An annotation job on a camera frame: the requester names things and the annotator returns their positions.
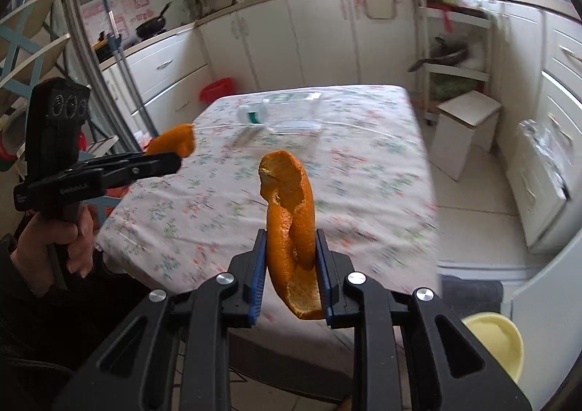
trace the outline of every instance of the drawer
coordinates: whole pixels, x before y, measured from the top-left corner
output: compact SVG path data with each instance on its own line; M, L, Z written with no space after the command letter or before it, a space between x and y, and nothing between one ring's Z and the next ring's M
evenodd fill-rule
M194 31L174 35L127 57L143 102L206 64Z
M528 247L536 243L566 203L566 196L554 178L530 139L520 136L515 156L507 169L507 179Z
M566 185L575 190L582 182L582 104L546 73L540 96L537 120L552 134L554 161Z
M486 11L501 14L501 12L503 11L503 2L501 0L482 0L481 7Z
M200 102L200 90L213 82L208 66L186 76L158 94L145 106L159 133L178 124L191 123L206 108ZM133 117L141 120L139 114Z
M582 24L546 12L545 70L582 99Z

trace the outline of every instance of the person's arm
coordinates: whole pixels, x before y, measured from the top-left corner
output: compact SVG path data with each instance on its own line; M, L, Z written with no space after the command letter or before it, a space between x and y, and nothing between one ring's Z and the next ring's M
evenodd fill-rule
M78 223L47 220L36 214L22 232L16 250L0 252L0 347L27 356L50 319L47 294L54 283L47 245L68 244L68 270L86 276L92 269L92 219L83 208Z

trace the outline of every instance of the white tablecloth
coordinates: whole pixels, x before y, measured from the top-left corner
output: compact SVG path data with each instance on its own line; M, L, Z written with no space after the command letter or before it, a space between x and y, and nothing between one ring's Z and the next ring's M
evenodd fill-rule
M309 173L316 226L330 249L387 288L436 288L435 208L424 145L404 89L316 88L318 135L279 136L238 124L237 108L264 94L222 98L195 121L196 152L171 176L147 179L104 224L97 242L136 278L173 292L196 288L250 250L265 227L258 163L296 155ZM350 331L297 319L267 279L256 327L240 334L295 358L350 372Z

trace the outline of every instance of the frying pan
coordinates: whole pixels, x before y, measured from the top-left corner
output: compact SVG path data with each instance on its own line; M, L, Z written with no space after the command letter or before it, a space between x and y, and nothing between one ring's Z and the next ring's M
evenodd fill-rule
M152 37L156 33L159 33L166 25L166 19L164 18L164 14L170 8L171 5L172 2L168 2L164 6L164 9L162 9L162 12L159 13L159 16L154 17L150 20L146 20L144 23L139 25L138 28L136 28L137 36L144 40L146 38Z
M469 47L465 42L453 41L446 42L441 37L436 37L438 45L431 48L430 58L422 58L408 68L409 73L419 70L424 63L444 64L446 66L455 66L461 63L469 56Z

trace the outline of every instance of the countertop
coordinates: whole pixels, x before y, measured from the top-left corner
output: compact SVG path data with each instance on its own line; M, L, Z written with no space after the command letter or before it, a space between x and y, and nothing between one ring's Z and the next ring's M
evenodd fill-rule
M145 47L148 47L154 43L158 43L159 41L163 40L164 38L172 37L173 35L178 35L180 33L186 32L186 31L191 30L191 29L198 27L200 25L204 25L205 23L210 22L211 20L218 19L219 17L228 15L232 12L239 11L241 9L252 6L254 4L258 4L261 2L267 2L267 1L268 0L245 0L243 2L239 2L238 4L234 4L233 6L227 7L226 9L222 9L221 11L215 12L214 14L210 14L207 17L203 17L202 19L198 19L194 23L190 23L187 25L183 25L181 27L173 28L171 30L168 30L167 32L164 32L163 34L156 35L155 37L152 37L152 38L149 38L148 40L140 42L137 45L134 45L133 47L128 48L125 51L125 56L129 56L132 53L135 53L139 50L144 49ZM103 61L103 63L101 63L99 65L99 69L101 71L103 71L103 70L109 68L110 66L112 66L113 64L115 64L115 58L111 57L111 58Z
M547 11L562 14L566 17L569 17L577 21L582 21L582 19L576 12L574 6L570 2L565 2L564 0L507 0L507 1L540 7L546 9Z
M227 7L226 9L222 9L221 11L215 12L214 14L211 14L207 17L203 17L202 19L198 19L194 23L190 23L187 25L183 25L181 27L173 28L171 30L168 30L167 32L164 32L161 35L157 35L156 37L153 37L153 38L150 38L150 39L145 40L143 42L140 42L137 45L134 45L133 47L128 48L125 51L125 55L129 56L132 53L135 53L139 50L144 49L145 47L148 47L154 43L162 41L165 38L172 37L173 35L178 35L180 33L192 30L193 28L196 28L200 25L204 25L205 23L210 22L211 20L218 19L219 17L228 15L232 12L239 11L241 9L247 8L247 7L252 6L254 4L259 4L261 2L267 2L267 1L268 0L245 0L243 2L239 2L233 6ZM574 6L569 2L564 2L563 0L507 0L507 1L537 6L537 7L546 9L546 10L551 11L551 12L565 15L566 17L569 17L571 19L574 19L577 21L582 21L582 19L580 18L580 16L576 12ZM111 57L111 58L103 61L103 63L101 63L99 65L99 69L101 71L103 71L103 70L109 68L110 66L112 66L113 64L115 64L115 58Z

